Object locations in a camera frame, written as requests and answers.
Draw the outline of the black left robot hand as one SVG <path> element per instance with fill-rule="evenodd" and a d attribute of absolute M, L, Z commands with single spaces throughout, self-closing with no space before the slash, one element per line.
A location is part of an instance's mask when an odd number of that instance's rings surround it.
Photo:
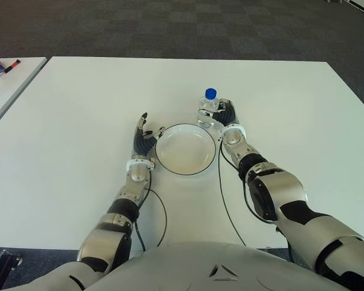
<path fill-rule="evenodd" d="M 143 127 L 147 122 L 147 116 L 147 112 L 143 113 L 137 122 L 133 137 L 133 158 L 137 156 L 147 157 L 166 130 L 165 127 L 160 127 L 156 132 L 151 130 L 144 131 Z"/>

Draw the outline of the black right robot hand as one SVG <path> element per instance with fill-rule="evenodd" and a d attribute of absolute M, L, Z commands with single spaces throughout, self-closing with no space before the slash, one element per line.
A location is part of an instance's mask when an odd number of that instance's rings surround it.
<path fill-rule="evenodd" d="M 221 98 L 218 107 L 215 110 L 199 109 L 199 113 L 219 122 L 223 126 L 230 124 L 239 124 L 235 108 L 231 100 Z"/>

